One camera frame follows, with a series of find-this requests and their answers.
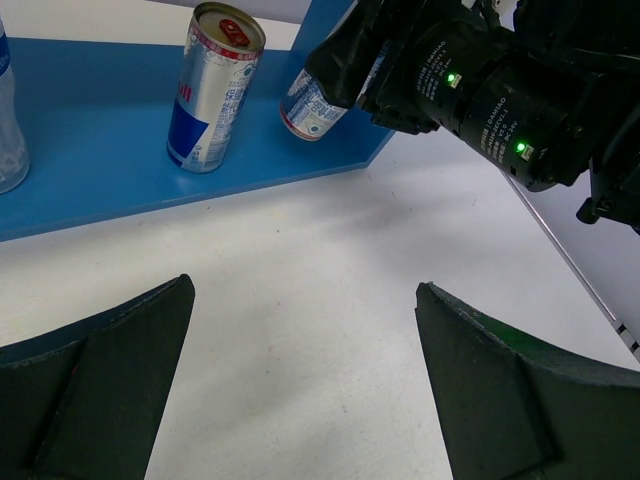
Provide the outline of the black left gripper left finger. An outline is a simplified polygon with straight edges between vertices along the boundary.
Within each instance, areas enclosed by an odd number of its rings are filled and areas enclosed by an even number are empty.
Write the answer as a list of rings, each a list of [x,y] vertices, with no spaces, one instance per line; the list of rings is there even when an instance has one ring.
[[[2,478],[144,478],[194,300],[183,274],[3,346]]]

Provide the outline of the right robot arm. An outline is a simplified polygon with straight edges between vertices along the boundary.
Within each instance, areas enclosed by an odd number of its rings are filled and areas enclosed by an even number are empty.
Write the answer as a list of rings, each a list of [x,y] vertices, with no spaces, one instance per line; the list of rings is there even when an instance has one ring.
[[[578,219],[639,224],[639,5],[360,1],[308,56],[325,100],[375,125],[445,129],[531,192],[590,194]]]

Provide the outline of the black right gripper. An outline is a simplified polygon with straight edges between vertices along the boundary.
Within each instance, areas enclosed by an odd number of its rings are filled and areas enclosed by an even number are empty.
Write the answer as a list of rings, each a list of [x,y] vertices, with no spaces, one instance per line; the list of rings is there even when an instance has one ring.
[[[383,46],[387,57],[360,101],[372,122],[398,132],[430,133],[440,128],[416,97],[416,71],[424,54],[422,37],[437,26],[465,22],[481,31],[500,25],[508,1],[355,1],[328,37],[308,56],[305,70],[323,98],[352,108]]]

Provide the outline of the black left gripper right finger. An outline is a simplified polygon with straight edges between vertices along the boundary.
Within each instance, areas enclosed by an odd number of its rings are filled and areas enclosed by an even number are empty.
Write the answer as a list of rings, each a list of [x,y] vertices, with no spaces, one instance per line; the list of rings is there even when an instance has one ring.
[[[545,342],[433,283],[416,297],[454,478],[638,478],[638,372]]]

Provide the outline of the Red Bull can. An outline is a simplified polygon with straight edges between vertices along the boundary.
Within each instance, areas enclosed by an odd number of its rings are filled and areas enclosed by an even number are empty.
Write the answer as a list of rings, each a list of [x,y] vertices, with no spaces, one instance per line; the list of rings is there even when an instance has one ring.
[[[240,9],[194,8],[167,139],[182,169],[204,174],[222,164],[265,45],[262,27]]]
[[[306,141],[322,138],[347,112],[324,99],[317,82],[305,69],[300,71],[280,102],[285,126]]]

